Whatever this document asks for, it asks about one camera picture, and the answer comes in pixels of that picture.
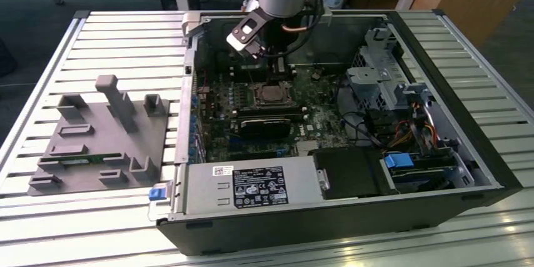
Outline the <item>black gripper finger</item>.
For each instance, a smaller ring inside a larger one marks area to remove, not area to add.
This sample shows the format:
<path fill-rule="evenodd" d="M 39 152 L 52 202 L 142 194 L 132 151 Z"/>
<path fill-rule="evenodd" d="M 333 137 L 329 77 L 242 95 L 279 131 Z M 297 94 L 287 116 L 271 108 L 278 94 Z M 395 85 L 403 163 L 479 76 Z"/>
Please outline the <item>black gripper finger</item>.
<path fill-rule="evenodd" d="M 268 82 L 278 83 L 292 79 L 292 70 L 286 57 L 268 60 Z"/>

